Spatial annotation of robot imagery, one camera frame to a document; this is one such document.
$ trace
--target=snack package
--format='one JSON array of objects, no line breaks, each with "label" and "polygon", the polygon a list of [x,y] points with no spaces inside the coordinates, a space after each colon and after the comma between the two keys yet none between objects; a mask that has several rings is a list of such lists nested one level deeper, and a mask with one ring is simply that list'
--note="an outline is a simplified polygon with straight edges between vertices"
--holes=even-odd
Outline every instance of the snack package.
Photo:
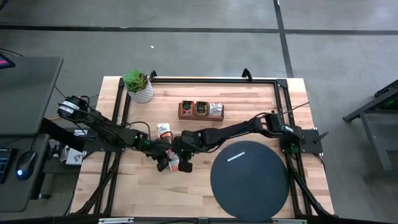
[{"label": "snack package", "polygon": [[223,105],[221,103],[209,103],[209,107],[210,116],[221,116],[223,113]]},{"label": "snack package", "polygon": [[181,114],[185,116],[193,115],[193,101],[183,100],[181,102]]},{"label": "snack package", "polygon": [[207,102],[198,101],[195,103],[195,115],[207,116],[209,110],[209,104]]},{"label": "snack package", "polygon": [[[166,133],[170,130],[170,125],[167,123],[164,124],[158,124],[157,125],[157,136],[158,138],[162,139],[168,139],[170,142],[173,141],[171,133]],[[177,155],[174,154],[174,152],[169,149],[166,151],[167,156],[171,161],[169,161],[169,168],[171,172],[178,171],[178,164],[180,163],[180,159],[178,158]]]}]

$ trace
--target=computer mouse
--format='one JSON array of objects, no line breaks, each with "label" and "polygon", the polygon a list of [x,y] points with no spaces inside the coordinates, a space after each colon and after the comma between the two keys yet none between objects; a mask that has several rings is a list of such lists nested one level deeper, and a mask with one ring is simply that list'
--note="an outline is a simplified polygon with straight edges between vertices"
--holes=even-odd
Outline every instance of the computer mouse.
[{"label": "computer mouse", "polygon": [[29,151],[24,152],[18,158],[17,166],[16,166],[16,175],[19,180],[28,179],[34,170],[36,152]]}]

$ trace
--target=potted plant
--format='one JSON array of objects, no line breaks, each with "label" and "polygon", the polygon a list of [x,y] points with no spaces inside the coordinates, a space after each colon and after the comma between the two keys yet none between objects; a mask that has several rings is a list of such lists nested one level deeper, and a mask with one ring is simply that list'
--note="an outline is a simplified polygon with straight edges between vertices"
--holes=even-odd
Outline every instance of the potted plant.
[{"label": "potted plant", "polygon": [[154,88],[144,72],[130,70],[123,75],[123,82],[131,99],[137,103],[148,103],[154,97]]}]

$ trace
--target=keyboard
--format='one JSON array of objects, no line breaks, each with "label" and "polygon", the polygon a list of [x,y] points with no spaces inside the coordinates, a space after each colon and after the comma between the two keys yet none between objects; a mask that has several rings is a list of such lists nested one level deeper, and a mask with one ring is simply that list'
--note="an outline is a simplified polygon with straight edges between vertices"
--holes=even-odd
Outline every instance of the keyboard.
[{"label": "keyboard", "polygon": [[7,172],[12,164],[16,149],[0,149],[0,184],[6,181]]}]

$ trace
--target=succulent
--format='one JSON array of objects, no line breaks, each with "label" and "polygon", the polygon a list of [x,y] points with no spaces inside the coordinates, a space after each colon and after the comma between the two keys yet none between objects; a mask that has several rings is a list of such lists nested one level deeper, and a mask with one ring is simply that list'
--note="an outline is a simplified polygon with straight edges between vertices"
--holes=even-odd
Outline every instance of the succulent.
[{"label": "succulent", "polygon": [[148,77],[139,70],[130,70],[129,73],[123,75],[123,82],[128,91],[137,93],[145,89],[148,84]]}]

